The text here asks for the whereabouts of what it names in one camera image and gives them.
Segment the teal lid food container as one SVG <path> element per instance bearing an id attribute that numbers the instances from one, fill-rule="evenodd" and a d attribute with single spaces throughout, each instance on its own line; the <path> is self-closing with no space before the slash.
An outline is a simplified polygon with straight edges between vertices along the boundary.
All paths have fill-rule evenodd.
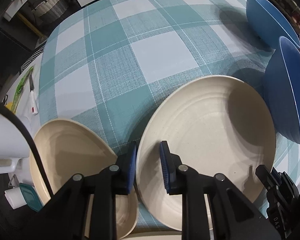
<path id="1" fill-rule="evenodd" d="M 24 183 L 20 183 L 19 188 L 29 208 L 31 208 L 36 212 L 39 212 L 42 209 L 43 205 L 41 200 L 38 197 L 35 188 L 32 187 L 31 185 L 24 184 Z"/>

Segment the teal checkered tablecloth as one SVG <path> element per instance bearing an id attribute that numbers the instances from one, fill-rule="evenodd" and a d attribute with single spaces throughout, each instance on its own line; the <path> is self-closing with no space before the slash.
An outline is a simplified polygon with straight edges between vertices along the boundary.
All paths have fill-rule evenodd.
<path id="1" fill-rule="evenodd" d="M 121 154 L 189 81 L 230 75 L 262 92 L 274 51 L 251 30 L 245 7 L 246 0 L 99 0 L 79 10 L 44 47 L 40 123 L 75 120 Z"/>

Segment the woven laundry basket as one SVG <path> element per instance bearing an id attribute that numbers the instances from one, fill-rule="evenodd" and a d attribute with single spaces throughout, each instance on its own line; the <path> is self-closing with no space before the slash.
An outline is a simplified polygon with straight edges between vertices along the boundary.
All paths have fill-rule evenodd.
<path id="1" fill-rule="evenodd" d="M 34 16 L 44 23 L 52 23 L 59 19 L 68 9 L 66 0 L 42 0 L 33 10 Z"/>

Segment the cream plate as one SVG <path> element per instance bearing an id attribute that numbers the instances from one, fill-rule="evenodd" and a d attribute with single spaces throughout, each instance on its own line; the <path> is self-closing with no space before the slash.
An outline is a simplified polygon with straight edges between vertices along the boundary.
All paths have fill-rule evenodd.
<path id="1" fill-rule="evenodd" d="M 115 164 L 117 155 L 92 130 L 79 122 L 54 119 L 45 123 L 34 136 L 44 170 L 53 193 L 74 174 L 90 176 Z M 30 151 L 30 171 L 43 206 L 51 199 Z M 134 187 L 127 196 L 116 196 L 117 237 L 127 237 L 138 220 L 138 198 Z"/>
<path id="2" fill-rule="evenodd" d="M 181 229 L 181 196 L 166 193 L 159 145 L 199 173 L 224 174 L 252 202 L 263 185 L 258 165 L 272 168 L 276 151 L 274 124 L 266 103 L 250 85 L 234 77 L 212 75 L 173 92 L 152 115 L 142 135 L 136 183 L 151 215 Z"/>

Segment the white electric kettle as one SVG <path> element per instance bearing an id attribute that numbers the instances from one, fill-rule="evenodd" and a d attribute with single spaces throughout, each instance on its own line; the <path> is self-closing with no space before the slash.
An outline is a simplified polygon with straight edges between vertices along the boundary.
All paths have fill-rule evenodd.
<path id="1" fill-rule="evenodd" d="M 14 172 L 18 161 L 29 155 L 30 148 L 22 133 L 0 114 L 0 160 L 10 163 L 0 166 L 0 174 Z"/>

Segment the white handled knife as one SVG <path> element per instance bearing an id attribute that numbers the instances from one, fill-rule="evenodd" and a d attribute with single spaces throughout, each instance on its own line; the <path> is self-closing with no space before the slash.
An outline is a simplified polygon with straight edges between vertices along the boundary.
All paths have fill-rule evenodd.
<path id="1" fill-rule="evenodd" d="M 33 78 L 31 74 L 29 75 L 29 85 L 30 85 L 31 111 L 33 115 L 37 115 L 38 108 L 37 108 L 36 98 L 34 94 Z"/>

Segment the large blue bowl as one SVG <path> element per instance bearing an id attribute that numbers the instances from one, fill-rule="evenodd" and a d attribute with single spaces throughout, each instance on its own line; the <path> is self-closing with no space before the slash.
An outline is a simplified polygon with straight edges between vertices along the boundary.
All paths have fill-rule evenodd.
<path id="1" fill-rule="evenodd" d="M 284 36 L 266 67 L 263 86 L 275 129 L 300 145 L 300 51 Z"/>

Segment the green packet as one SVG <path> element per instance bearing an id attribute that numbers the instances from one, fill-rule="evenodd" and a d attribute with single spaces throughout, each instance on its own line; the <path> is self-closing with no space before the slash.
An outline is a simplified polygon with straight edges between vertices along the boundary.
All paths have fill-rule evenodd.
<path id="1" fill-rule="evenodd" d="M 13 97 L 13 102 L 12 102 L 11 109 L 10 109 L 14 114 L 16 113 L 18 103 L 20 101 L 21 95 L 24 90 L 24 86 L 26 85 L 26 82 L 29 79 L 29 76 L 32 74 L 33 69 L 34 69 L 34 66 L 31 66 L 29 68 L 29 70 L 26 72 L 26 74 L 21 78 L 21 80 L 19 81 L 19 83 L 16 87 L 15 94 Z"/>

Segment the light blue bowl back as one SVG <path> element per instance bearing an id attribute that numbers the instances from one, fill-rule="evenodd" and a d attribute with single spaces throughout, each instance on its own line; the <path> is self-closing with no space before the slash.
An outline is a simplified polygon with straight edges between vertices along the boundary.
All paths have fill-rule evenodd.
<path id="1" fill-rule="evenodd" d="M 300 40 L 283 14 L 268 0 L 247 0 L 246 16 L 253 31 L 271 48 L 277 49 L 281 36 L 300 49 Z"/>

